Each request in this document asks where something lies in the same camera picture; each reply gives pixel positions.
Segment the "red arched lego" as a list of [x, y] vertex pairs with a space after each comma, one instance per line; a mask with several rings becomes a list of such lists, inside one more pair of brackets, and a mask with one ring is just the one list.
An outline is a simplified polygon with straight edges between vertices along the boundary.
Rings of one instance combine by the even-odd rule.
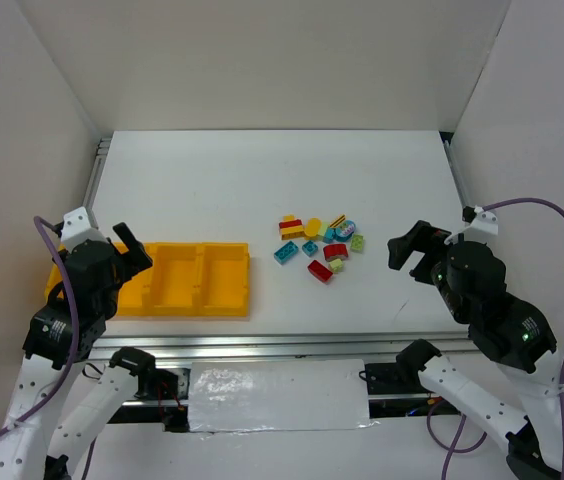
[[347, 245], [345, 243], [327, 244], [323, 247], [323, 255], [326, 262], [336, 259], [346, 260], [349, 258]]

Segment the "red rectangular lego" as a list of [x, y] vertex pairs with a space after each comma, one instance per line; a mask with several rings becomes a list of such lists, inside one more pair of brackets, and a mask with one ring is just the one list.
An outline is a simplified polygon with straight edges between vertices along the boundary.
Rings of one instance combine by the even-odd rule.
[[313, 260], [307, 266], [307, 270], [313, 277], [323, 284], [328, 284], [333, 276], [333, 272], [318, 260]]

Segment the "red yellow lego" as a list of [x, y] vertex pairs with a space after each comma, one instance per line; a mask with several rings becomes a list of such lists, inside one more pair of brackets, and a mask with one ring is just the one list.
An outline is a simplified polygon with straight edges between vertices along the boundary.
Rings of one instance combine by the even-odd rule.
[[284, 216], [278, 227], [282, 240], [292, 240], [304, 236], [303, 222], [294, 215]]

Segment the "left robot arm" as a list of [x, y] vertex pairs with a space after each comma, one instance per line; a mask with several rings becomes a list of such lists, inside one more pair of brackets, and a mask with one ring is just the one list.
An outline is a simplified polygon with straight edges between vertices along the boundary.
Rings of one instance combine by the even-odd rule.
[[125, 401], [173, 399], [178, 378], [153, 355], [122, 347], [84, 400], [61, 416], [93, 344], [117, 313], [120, 290], [153, 262], [125, 223], [113, 228], [124, 251], [84, 215], [56, 226], [37, 217], [34, 224], [61, 280], [30, 321], [0, 428], [0, 479], [70, 479], [77, 467], [90, 466], [97, 437]]

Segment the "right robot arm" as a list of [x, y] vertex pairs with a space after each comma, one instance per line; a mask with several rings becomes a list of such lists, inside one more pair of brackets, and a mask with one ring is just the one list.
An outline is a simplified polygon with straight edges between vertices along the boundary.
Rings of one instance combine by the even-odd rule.
[[411, 277], [434, 286], [469, 340], [497, 365], [523, 405], [517, 410], [463, 377], [430, 342], [419, 339], [397, 355], [401, 377], [436, 393], [504, 450], [519, 479], [564, 479], [562, 356], [544, 314], [508, 292], [506, 266], [484, 243], [425, 221], [388, 241], [388, 266], [399, 270], [410, 255], [421, 260]]

